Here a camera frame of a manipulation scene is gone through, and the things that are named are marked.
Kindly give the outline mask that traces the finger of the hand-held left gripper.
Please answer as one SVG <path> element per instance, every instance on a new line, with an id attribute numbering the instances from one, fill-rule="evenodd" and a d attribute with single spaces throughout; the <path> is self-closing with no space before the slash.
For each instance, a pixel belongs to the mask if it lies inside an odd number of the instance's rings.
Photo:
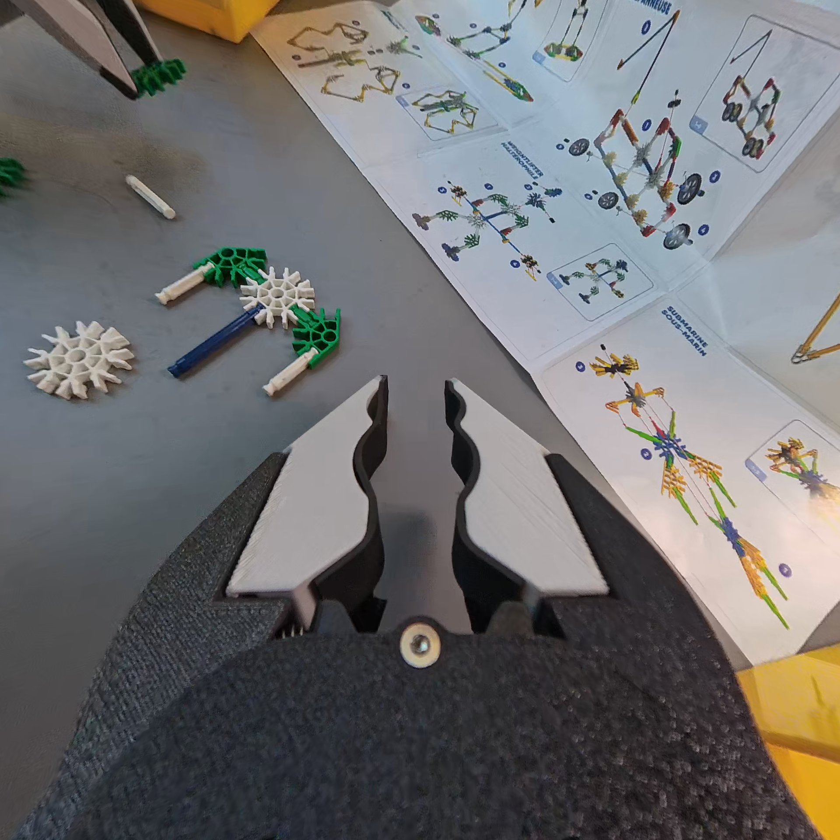
<path id="1" fill-rule="evenodd" d="M 140 13 L 133 1 L 98 1 L 110 25 L 138 56 L 143 67 L 157 69 L 162 60 Z"/>
<path id="2" fill-rule="evenodd" d="M 31 18 L 126 98 L 136 100 L 138 88 L 100 20 L 78 1 L 9 1 L 8 10 Z"/>

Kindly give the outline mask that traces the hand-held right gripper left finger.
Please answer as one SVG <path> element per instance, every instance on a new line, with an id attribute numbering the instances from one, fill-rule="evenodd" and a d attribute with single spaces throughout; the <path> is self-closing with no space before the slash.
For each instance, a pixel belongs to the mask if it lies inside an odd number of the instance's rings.
<path id="1" fill-rule="evenodd" d="M 371 478 L 386 454 L 388 387 L 376 376 L 282 452 L 227 597 L 287 599 L 305 629 L 326 601 L 357 627 L 377 614 L 384 548 Z"/>

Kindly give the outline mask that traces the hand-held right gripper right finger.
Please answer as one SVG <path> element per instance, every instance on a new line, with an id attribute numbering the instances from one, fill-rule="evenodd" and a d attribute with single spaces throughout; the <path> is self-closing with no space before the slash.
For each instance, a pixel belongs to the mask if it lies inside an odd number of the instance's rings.
<path id="1" fill-rule="evenodd" d="M 444 403 L 463 485 L 452 565 L 471 631 L 487 633 L 508 603 L 543 627 L 553 599 L 608 595 L 550 451 L 456 378 L 445 382 Z"/>

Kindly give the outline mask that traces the yellow plastic bin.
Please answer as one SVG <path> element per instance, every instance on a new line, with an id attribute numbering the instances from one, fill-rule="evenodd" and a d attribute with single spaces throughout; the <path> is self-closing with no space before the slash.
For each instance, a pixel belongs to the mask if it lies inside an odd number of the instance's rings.
<path id="1" fill-rule="evenodd" d="M 815 828 L 839 838 L 839 645 L 737 673 L 759 733 Z"/>
<path id="2" fill-rule="evenodd" d="M 183 26 L 240 43 L 278 1 L 135 1 L 136 6 Z"/>

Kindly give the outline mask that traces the short white toy rod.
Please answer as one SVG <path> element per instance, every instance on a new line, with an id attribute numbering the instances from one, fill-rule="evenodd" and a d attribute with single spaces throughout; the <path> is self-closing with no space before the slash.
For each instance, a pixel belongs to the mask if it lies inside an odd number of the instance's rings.
<path id="1" fill-rule="evenodd" d="M 168 204 L 161 196 L 158 196 L 156 192 L 151 190 L 146 184 L 144 184 L 139 178 L 134 175 L 126 175 L 124 178 L 126 185 L 131 189 L 136 195 L 141 197 L 147 204 L 149 204 L 153 209 L 162 215 L 167 220 L 175 220 L 176 219 L 176 212 L 174 208 Z"/>

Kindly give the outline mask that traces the green white toy connector assembly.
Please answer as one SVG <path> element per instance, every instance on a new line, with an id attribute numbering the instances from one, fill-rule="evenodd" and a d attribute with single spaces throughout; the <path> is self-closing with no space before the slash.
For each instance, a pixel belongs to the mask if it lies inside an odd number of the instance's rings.
<path id="1" fill-rule="evenodd" d="M 269 265 L 262 248 L 219 248 L 194 263 L 187 274 L 157 291 L 154 297 L 166 306 L 201 285 L 221 288 L 226 283 L 238 292 L 241 313 L 171 364 L 168 372 L 174 378 L 192 373 L 252 328 L 280 327 L 290 331 L 295 359 L 263 386 L 263 391 L 274 397 L 339 348 L 341 310 L 327 313 L 325 308 L 316 308 L 317 295 L 310 280 L 302 279 L 297 271 L 288 268 L 277 272 Z"/>

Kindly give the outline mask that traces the white snowflake toy connector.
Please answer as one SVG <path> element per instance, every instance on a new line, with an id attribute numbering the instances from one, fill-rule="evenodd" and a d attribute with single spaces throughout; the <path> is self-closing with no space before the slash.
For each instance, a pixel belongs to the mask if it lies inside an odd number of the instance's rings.
<path id="1" fill-rule="evenodd" d="M 50 349 L 29 348 L 30 358 L 24 365 L 31 370 L 28 380 L 49 395 L 67 401 L 87 400 L 90 385 L 107 393 L 109 384 L 122 383 L 113 369 L 133 368 L 130 341 L 120 331 L 106 329 L 99 322 L 78 321 L 74 332 L 57 326 L 53 334 L 44 333 L 42 337 L 50 343 Z"/>

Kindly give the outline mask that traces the grey desk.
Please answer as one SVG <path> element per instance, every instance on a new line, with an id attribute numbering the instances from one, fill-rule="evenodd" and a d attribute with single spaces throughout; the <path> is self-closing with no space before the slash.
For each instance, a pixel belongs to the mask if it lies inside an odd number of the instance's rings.
<path id="1" fill-rule="evenodd" d="M 44 798 L 80 707 L 144 587 L 271 454 L 370 378 L 390 386 L 381 511 L 385 633 L 469 619 L 450 560 L 460 483 L 445 380 L 465 381 L 634 517 L 466 303 L 251 38 L 147 16 L 185 83 L 129 102 L 26 18 L 2 28 L 2 838 Z M 170 204 L 167 220 L 125 183 Z M 273 402 L 282 336 L 258 333 L 184 381 L 165 370 L 236 314 L 229 290 L 173 310 L 154 292 L 220 245 L 252 245 L 344 310 L 337 357 Z M 122 383 L 87 400 L 24 365 L 78 321 L 130 341 Z"/>

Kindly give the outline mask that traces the folded paper instruction sheet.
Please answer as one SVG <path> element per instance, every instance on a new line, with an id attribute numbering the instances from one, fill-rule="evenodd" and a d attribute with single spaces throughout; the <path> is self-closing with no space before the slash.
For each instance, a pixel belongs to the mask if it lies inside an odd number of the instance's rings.
<path id="1" fill-rule="evenodd" d="M 838 7 L 331 2 L 259 46 L 663 550 L 737 668 L 838 641 Z"/>

